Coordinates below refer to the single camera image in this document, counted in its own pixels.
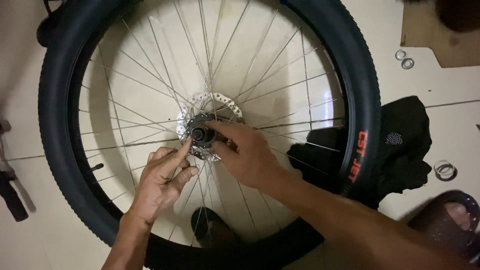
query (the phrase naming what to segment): bicycle wheel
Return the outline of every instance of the bicycle wheel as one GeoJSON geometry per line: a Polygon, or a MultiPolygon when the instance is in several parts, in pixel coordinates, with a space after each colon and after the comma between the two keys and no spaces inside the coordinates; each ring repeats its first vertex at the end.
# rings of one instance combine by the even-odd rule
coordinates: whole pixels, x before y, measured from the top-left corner
{"type": "MultiPolygon", "coordinates": [[[[112,245],[148,153],[176,147],[202,117],[252,126],[286,167],[311,130],[337,128],[328,177],[356,197],[379,132],[373,62],[339,1],[68,1],[40,77],[47,160],[79,218],[112,245]]],[[[152,269],[272,269],[323,240],[279,202],[236,182],[209,145],[201,173],[154,225],[152,269]],[[190,215],[214,209],[247,243],[198,248],[190,215]]]]}

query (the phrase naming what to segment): black cloth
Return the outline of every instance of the black cloth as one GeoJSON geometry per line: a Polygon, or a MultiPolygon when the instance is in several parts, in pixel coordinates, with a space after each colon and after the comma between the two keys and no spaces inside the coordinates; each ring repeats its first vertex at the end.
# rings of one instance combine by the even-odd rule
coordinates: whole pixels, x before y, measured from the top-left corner
{"type": "MultiPolygon", "coordinates": [[[[382,106],[380,142],[368,190],[355,198],[373,209],[390,193],[402,193],[427,183],[432,168],[423,158],[432,145],[430,120],[425,106],[416,96],[402,98],[382,106]]],[[[328,128],[311,131],[307,141],[329,148],[341,149],[346,141],[346,130],[328,128]]],[[[305,181],[333,193],[339,193],[342,179],[336,175],[342,156],[339,153],[314,145],[295,144],[287,152],[290,163],[302,171],[305,181]]]]}

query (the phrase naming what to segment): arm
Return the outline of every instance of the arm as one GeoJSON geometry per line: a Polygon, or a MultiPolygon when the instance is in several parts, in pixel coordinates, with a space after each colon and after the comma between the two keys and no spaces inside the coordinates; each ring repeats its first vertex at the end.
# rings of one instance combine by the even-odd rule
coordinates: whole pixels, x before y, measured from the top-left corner
{"type": "Polygon", "coordinates": [[[209,125],[238,146],[214,143],[227,170],[291,208],[362,269],[473,269],[458,256],[433,247],[413,229],[368,207],[291,176],[253,129],[221,122],[209,125]]]}
{"type": "Polygon", "coordinates": [[[191,139],[177,151],[160,147],[148,156],[132,206],[120,219],[120,228],[102,270],[141,270],[148,237],[162,210],[173,206],[185,184],[198,173],[185,159],[191,139]],[[177,167],[182,170],[173,178],[168,175],[177,167]]]}

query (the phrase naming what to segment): black grip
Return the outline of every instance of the black grip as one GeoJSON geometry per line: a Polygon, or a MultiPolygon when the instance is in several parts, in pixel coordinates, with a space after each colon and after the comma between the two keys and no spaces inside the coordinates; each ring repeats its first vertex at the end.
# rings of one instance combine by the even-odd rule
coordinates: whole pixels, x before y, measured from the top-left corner
{"type": "Polygon", "coordinates": [[[28,218],[28,213],[18,197],[17,192],[9,182],[10,181],[5,180],[4,178],[0,179],[0,196],[5,200],[5,203],[15,220],[17,222],[24,221],[28,218]]]}

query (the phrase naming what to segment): black tire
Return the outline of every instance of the black tire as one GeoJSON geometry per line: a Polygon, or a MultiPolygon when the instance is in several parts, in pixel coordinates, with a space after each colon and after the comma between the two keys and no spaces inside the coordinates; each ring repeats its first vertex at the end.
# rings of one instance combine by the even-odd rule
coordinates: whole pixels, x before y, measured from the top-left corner
{"type": "MultiPolygon", "coordinates": [[[[138,2],[69,0],[45,55],[39,85],[40,132],[50,169],[75,213],[108,245],[115,240],[122,212],[108,203],[98,184],[93,184],[95,177],[85,153],[78,150],[83,149],[78,100],[96,44],[107,28],[138,2]]],[[[281,2],[310,25],[332,56],[348,98],[349,136],[339,177],[345,181],[343,195],[358,196],[368,185],[380,127],[380,95],[368,47],[340,0],[281,2]],[[353,168],[358,164],[359,170],[353,168]],[[353,176],[354,185],[349,180],[353,176]]],[[[145,265],[151,269],[279,269],[322,241],[322,236],[301,219],[258,243],[232,250],[192,248],[152,234],[145,265]]]]}

